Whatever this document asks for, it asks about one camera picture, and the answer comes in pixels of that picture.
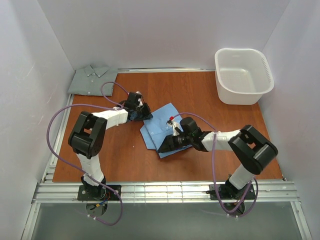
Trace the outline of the light blue long sleeve shirt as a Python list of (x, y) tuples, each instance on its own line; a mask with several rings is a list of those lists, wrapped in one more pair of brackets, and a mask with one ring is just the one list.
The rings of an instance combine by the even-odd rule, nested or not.
[(173, 129), (167, 125), (167, 121), (170, 117), (177, 115), (179, 112), (170, 102), (161, 108), (155, 110), (152, 113), (153, 118), (150, 120), (144, 120), (144, 125), (140, 129), (140, 133), (143, 137), (144, 143), (148, 150), (155, 150), (161, 159), (173, 155), (177, 152), (186, 150), (191, 145), (185, 146), (178, 150), (173, 150), (165, 153), (159, 153), (158, 149), (163, 143), (167, 135), (173, 134)]

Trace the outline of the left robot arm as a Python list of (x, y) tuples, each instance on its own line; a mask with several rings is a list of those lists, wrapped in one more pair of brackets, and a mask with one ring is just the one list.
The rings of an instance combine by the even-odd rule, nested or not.
[(81, 177), (84, 189), (93, 198), (102, 197), (102, 184), (106, 183), (99, 160), (106, 130), (131, 121), (150, 120), (152, 117), (150, 107), (139, 91), (129, 92), (120, 106), (101, 112), (80, 113), (69, 135), (68, 144), (76, 153), (84, 171)]

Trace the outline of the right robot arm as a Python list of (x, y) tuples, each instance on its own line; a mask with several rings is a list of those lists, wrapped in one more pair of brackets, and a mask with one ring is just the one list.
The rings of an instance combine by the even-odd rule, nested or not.
[(279, 151), (264, 135), (252, 125), (229, 132), (203, 131), (192, 117), (185, 117), (179, 123), (169, 120), (173, 133), (166, 135), (159, 153), (193, 147), (200, 152), (224, 150), (233, 152), (240, 166), (218, 190), (236, 199), (242, 195), (252, 178), (261, 174), (268, 164), (276, 158)]

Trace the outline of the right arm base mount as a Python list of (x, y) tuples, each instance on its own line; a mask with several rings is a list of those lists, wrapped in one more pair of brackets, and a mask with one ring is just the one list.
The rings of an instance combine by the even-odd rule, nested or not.
[(249, 187), (246, 195), (244, 197), (245, 200), (254, 200), (256, 197), (256, 192), (252, 184), (246, 184), (242, 189), (236, 189), (231, 186), (227, 186), (223, 184), (217, 184), (217, 191), (219, 193), (221, 200), (240, 200), (245, 193), (247, 187)]

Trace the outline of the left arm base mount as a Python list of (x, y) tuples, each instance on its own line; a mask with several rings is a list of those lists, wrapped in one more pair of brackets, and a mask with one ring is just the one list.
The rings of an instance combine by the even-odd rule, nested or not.
[(78, 201), (118, 201), (117, 195), (110, 189), (101, 186), (81, 185), (78, 189)]

